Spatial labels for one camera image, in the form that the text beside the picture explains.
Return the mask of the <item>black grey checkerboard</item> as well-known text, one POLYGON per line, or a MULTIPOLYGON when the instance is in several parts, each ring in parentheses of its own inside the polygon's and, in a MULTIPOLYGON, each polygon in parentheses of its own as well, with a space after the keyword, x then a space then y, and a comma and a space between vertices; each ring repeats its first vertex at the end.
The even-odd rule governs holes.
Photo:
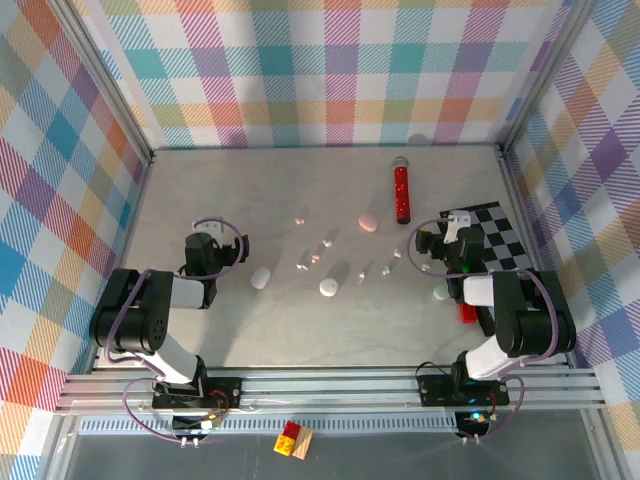
MULTIPOLYGON (((498 202, 464 207, 471 214, 471 226, 460 230, 481 230, 483 232, 483 272, 506 271, 514 268, 529 269, 529 260, 517 232, 498 202)), ((450 211, 443 211, 440 217, 447 219, 450 211)), ((445 236, 447 224, 439 226, 445 236)))

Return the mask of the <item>red glitter microphone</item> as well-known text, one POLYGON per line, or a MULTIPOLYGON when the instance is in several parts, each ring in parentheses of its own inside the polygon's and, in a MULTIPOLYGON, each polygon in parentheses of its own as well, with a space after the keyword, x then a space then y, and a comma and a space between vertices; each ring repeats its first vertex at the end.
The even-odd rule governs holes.
POLYGON ((396 222, 406 225, 411 222, 409 195, 409 162, 404 156, 397 156, 393 162, 396 222))

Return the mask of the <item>small black controller board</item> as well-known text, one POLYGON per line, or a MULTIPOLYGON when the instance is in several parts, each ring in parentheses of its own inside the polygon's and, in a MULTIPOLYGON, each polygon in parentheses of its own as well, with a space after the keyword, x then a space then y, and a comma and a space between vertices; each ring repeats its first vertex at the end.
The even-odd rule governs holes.
POLYGON ((456 412, 455 417, 459 431, 471 435, 484 435, 489 430, 491 423, 489 411, 456 412))
POLYGON ((223 413, 209 413, 200 417, 173 416, 171 429, 175 434, 195 431, 205 435, 219 428, 224 419, 225 415, 223 413))

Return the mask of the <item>red yellow toy brick block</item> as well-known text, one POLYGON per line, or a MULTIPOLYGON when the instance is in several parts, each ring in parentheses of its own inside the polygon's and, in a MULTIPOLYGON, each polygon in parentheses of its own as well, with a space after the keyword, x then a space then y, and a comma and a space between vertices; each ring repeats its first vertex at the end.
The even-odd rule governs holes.
POLYGON ((283 431, 276 439, 274 451, 284 456, 291 456, 301 429, 301 425, 292 421, 287 421, 283 431))

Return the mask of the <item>wooden block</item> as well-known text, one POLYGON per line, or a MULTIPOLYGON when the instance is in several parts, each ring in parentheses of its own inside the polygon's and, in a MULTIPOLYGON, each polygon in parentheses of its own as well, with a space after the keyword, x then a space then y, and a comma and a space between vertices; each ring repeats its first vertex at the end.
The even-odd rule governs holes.
POLYGON ((313 431, 307 427, 301 427, 291 452, 291 456, 304 460, 310 448, 313 438, 313 431))

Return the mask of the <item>aluminium frame side rail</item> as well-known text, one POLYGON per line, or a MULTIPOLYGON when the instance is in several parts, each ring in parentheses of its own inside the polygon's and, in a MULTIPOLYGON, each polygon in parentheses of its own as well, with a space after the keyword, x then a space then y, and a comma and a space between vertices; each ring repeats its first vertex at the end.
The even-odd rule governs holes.
POLYGON ((551 323, 551 338, 549 340, 549 346, 545 351, 537 356, 523 357, 518 361, 518 365, 521 367, 533 365, 546 361, 551 356, 558 353, 557 343, 559 340, 559 323, 557 308, 553 305, 552 291, 545 285, 546 278, 544 274, 550 274, 550 271, 542 271, 539 269, 540 262, 537 255, 535 246, 532 244, 530 238, 530 228, 528 225, 528 217, 525 212, 522 198, 518 192, 516 182, 514 180, 513 173, 510 170, 508 163, 508 155, 503 151, 503 148, 497 144, 494 146, 494 153, 499 166, 499 170, 509 197, 509 203, 513 210, 514 219, 516 223, 516 230, 518 231, 519 238, 525 248, 529 260, 531 261, 531 267, 529 269, 519 268, 522 275, 529 279, 538 291, 539 296, 542 298, 544 306, 549 315, 549 321, 551 323))

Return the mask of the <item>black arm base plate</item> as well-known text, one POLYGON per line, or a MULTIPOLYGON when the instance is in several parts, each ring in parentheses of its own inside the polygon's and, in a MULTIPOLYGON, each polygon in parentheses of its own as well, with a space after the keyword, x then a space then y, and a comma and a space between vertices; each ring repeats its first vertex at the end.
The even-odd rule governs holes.
POLYGON ((510 403, 504 382, 468 380, 456 384, 451 375, 440 374, 419 376, 418 386, 423 407, 492 407, 510 403))
POLYGON ((154 409, 234 409, 240 405, 242 379, 207 377, 192 384, 155 383, 154 409))

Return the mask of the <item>aluminium mounting rail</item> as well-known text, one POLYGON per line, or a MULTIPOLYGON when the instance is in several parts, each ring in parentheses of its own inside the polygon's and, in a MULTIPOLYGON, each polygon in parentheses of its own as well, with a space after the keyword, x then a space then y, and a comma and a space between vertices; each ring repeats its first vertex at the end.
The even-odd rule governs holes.
MULTIPOLYGON (((420 410, 470 410, 521 405, 534 410, 600 409, 605 405, 595 373, 564 363, 513 371, 510 403, 492 407, 423 407, 411 367, 371 368, 221 368, 212 377, 242 379, 240 405, 233 413, 396 413, 420 410)), ((154 391, 142 370, 98 367, 88 375, 68 377, 57 402, 58 414, 116 414, 126 407, 197 415, 208 409, 154 409, 154 391)))

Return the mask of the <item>aluminium corner post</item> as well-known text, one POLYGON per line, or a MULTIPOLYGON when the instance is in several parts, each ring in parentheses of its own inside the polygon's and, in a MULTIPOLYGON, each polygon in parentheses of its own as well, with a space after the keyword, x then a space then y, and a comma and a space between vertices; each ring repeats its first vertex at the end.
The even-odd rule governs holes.
POLYGON ((47 0, 134 149, 149 165, 154 151, 111 75, 73 0, 47 0))
POLYGON ((558 26, 555 39, 551 42, 545 56, 540 61, 540 69, 536 73, 529 91, 524 96, 517 110, 517 115, 509 125, 506 134, 502 135, 497 141, 502 154, 506 155, 515 149, 515 145, 524 134, 534 110, 540 104, 547 88, 555 79, 597 3, 598 0, 574 0, 572 2, 565 19, 558 26))

